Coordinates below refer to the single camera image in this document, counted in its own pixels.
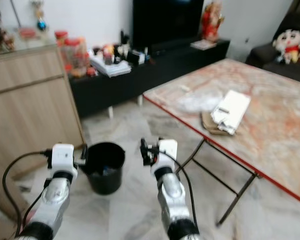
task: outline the plush toy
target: plush toy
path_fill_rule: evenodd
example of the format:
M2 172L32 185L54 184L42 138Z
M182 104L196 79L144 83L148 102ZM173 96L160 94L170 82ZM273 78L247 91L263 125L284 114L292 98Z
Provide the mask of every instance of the plush toy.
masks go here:
M300 30L296 28L284 29L274 36L272 45L280 53L276 59L279 63L289 64L300 60Z
M219 0L212 1L206 6L202 16L202 38L211 42L219 39L218 28L225 18L221 15L222 3Z

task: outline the red table edge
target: red table edge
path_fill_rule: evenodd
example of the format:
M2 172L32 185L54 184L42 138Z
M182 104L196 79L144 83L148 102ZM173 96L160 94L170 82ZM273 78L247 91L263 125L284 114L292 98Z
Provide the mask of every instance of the red table edge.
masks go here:
M146 97L145 94L143 94L143 97L148 100L150 103L156 105L158 108L160 108L161 110L165 111L167 114L169 114L170 116L176 118L178 121L180 121L181 123L183 123L184 125L186 125L187 127L189 127L190 129L192 129L193 131L195 131L197 134L201 135L202 137L204 137L205 139L207 139L209 142L211 142L212 144L214 144L215 146L217 146L218 148L220 148L221 150L223 150L224 152L226 152L227 154L229 154L231 157L235 158L236 160L240 161L241 163L243 163L244 165L246 165L247 167L249 167L250 169L254 170L256 173L258 173L261 177L264 177L265 179L267 179L268 181L270 181L271 183L273 183L274 185L276 185L278 188L282 189L283 191L285 191L286 193L288 193L289 195L291 195L292 197L294 197L295 199L300 201L300 196L295 194L294 192L290 191L289 189L287 189L285 186L281 185L280 183L278 183L277 181L273 180L271 177L267 176L266 174L264 174L263 172L261 172L260 170L258 170L257 168L255 168L254 166L252 166L251 164L247 163L246 161L244 161L242 158L240 158L239 156L235 155L234 153L230 152L229 150L227 150L226 148L224 148L223 146L221 146L219 143L217 143L216 141L212 140L210 137L204 135L202 132L198 131L197 129L195 129L194 127L192 127L190 124L188 124L187 122L183 121L182 119L180 119L179 117L177 117L176 115L174 115L173 113L169 112L168 110L164 109L162 106L160 106L158 103L156 103L155 101L151 100L150 98Z

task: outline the cabinet drawer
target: cabinet drawer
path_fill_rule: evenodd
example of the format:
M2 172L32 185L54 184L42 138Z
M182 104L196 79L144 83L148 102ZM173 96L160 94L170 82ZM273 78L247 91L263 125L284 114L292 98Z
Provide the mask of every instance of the cabinet drawer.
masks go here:
M57 49L1 59L0 91L62 74Z
M83 143L72 96L64 79L56 79L0 94L0 164L18 156L51 148L56 143ZM28 157L11 171L20 175L43 163Z

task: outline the black sofa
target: black sofa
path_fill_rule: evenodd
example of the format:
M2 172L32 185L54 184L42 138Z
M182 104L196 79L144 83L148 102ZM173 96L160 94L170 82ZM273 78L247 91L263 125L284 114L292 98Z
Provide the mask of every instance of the black sofa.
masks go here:
M288 13L277 32L290 27L300 29L300 13ZM275 61L277 55L277 51L270 42L253 48L245 63L300 82L300 63L279 64Z

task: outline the marble floor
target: marble floor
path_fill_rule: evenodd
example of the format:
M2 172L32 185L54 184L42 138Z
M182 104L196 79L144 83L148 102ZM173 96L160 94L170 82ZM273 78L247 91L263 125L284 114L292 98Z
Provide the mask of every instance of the marble floor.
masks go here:
M101 196L92 191L86 176L79 172L55 239L167 240L157 201L157 183L149 167L143 167L140 138L153 143L158 136L176 139L177 158L182 162L200 136L149 102L144 102L143 107L134 101L123 103L114 107L114 119L109 119L105 111L83 119L82 127L89 145L112 141L125 150L122 185L117 192ZM236 190L249 178L247 172L209 146L202 148L197 160ZM234 194L194 163L186 171L192 181L203 240L300 240L300 202L272 183L256 179L229 218L217 228L215 222ZM33 201L42 190L46 176L46 168L41 168L18 183L28 201ZM188 191L183 176L181 180Z

